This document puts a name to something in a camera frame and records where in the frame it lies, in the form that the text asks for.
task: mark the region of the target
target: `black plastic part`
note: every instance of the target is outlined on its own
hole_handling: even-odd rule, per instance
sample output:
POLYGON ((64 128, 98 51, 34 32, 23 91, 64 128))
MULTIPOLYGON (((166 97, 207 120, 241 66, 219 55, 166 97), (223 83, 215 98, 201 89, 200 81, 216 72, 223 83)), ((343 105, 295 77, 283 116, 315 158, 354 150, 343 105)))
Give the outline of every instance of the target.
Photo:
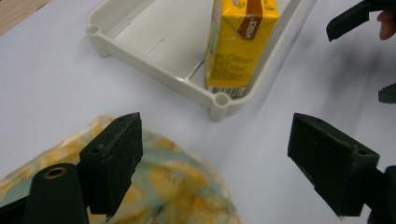
POLYGON ((89 223, 75 165, 56 164, 35 175, 22 223, 89 223))
POLYGON ((348 33, 362 23, 370 20, 370 4, 363 1, 350 8, 338 17, 332 19, 327 25, 326 32, 329 41, 348 33))
POLYGON ((360 215, 377 153, 321 119, 294 114, 288 156, 337 216, 360 215))
POLYGON ((369 12, 396 9, 396 0, 365 0, 350 8, 328 24, 326 31, 332 41, 369 20, 369 12))
POLYGON ((142 156, 139 113, 115 119, 80 152, 78 170, 91 213, 116 213, 142 156))
POLYGON ((396 166, 385 171, 385 194, 391 223, 396 223, 396 166))
POLYGON ((21 198, 13 203, 9 203, 0 209, 0 220, 4 224, 22 223, 27 197, 21 198))
POLYGON ((378 92, 378 101, 381 103, 396 103, 396 83, 383 88, 378 92))

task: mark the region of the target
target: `white surface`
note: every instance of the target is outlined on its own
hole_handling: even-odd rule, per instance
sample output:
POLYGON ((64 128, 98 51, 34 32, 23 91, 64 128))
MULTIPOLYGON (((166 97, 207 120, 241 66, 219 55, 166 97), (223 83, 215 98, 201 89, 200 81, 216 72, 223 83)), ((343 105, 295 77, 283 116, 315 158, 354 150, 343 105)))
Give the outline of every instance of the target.
POLYGON ((221 123, 205 108, 129 65, 97 55, 85 34, 99 0, 53 0, 0 36, 0 176, 59 143, 100 114, 139 111, 144 128, 208 159, 245 223, 342 221, 287 157, 291 119, 324 119, 396 164, 396 105, 377 91, 396 82, 396 37, 378 40, 372 20, 329 43, 325 27, 358 1, 318 1, 287 59, 250 102, 221 123))

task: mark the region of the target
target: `yellow patterned cloth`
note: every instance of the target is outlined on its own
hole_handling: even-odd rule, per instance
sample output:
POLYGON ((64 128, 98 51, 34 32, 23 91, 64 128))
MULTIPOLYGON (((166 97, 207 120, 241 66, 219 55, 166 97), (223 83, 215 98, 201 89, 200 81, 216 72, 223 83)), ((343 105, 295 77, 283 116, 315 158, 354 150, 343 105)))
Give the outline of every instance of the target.
MULTIPOLYGON (((113 119, 98 117, 0 180, 0 207, 29 193, 38 171, 60 162, 78 163, 78 153, 113 119)), ((142 161, 116 215, 91 215, 90 223, 239 224, 229 191, 216 171, 201 158, 181 150, 158 134, 143 131, 142 161)))

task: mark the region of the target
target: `juice box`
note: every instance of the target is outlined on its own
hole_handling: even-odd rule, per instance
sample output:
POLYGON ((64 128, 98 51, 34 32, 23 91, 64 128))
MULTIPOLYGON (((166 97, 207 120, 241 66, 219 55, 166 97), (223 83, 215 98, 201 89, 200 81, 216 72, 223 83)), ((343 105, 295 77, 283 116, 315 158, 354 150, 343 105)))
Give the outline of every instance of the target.
POLYGON ((243 95, 278 18, 276 0, 214 0, 205 53, 209 91, 243 95))

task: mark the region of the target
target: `hand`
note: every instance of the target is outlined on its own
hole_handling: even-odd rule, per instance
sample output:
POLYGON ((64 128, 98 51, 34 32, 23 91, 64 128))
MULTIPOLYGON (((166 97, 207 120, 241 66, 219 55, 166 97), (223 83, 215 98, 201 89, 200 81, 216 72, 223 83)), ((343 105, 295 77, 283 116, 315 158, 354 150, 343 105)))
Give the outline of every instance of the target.
POLYGON ((396 21, 394 10, 384 10, 379 13, 376 18, 381 22, 381 30, 379 31, 379 39, 386 40, 396 33, 396 21))

